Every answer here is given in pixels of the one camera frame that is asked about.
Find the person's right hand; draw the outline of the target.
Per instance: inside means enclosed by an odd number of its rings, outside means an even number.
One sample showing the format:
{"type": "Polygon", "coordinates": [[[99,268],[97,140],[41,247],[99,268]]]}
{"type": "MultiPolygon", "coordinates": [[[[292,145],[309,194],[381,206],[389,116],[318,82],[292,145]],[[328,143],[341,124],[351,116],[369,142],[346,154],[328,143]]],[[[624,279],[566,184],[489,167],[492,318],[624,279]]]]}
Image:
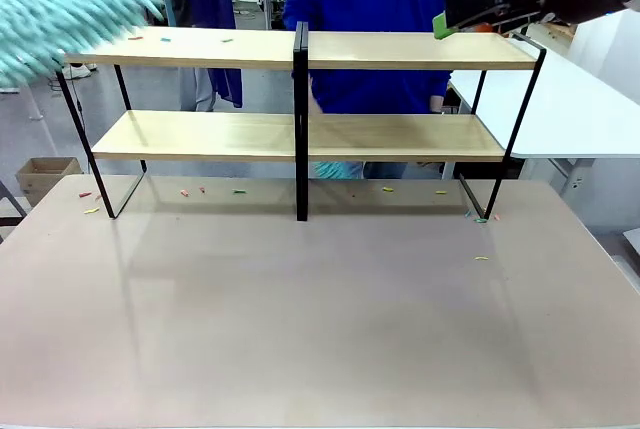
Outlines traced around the person's right hand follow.
{"type": "Polygon", "coordinates": [[[308,109],[309,113],[313,115],[322,115],[323,109],[318,103],[314,91],[313,91],[313,78],[308,77],[308,109]]]}

